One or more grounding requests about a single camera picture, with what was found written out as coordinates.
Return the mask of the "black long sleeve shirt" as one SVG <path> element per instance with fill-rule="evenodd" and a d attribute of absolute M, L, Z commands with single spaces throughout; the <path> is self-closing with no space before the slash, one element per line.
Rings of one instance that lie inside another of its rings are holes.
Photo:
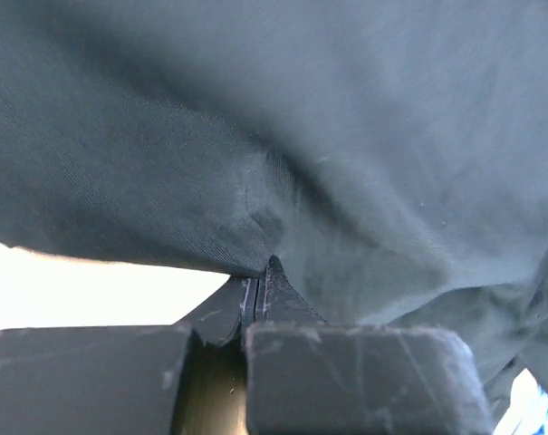
<path fill-rule="evenodd" d="M 0 1 L 0 242 L 258 276 L 548 389 L 548 1 Z"/>

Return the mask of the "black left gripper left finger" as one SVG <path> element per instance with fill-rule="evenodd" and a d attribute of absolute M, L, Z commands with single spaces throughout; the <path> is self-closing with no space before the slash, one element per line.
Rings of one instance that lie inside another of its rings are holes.
<path fill-rule="evenodd" d="M 0 331 L 0 434 L 243 434 L 256 279 L 172 325 Z"/>

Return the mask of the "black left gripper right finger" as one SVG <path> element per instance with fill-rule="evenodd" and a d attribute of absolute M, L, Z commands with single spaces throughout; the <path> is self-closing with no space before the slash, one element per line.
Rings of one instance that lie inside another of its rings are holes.
<path fill-rule="evenodd" d="M 473 356 L 453 332 L 330 325 L 272 258 L 245 329 L 252 434 L 489 434 Z"/>

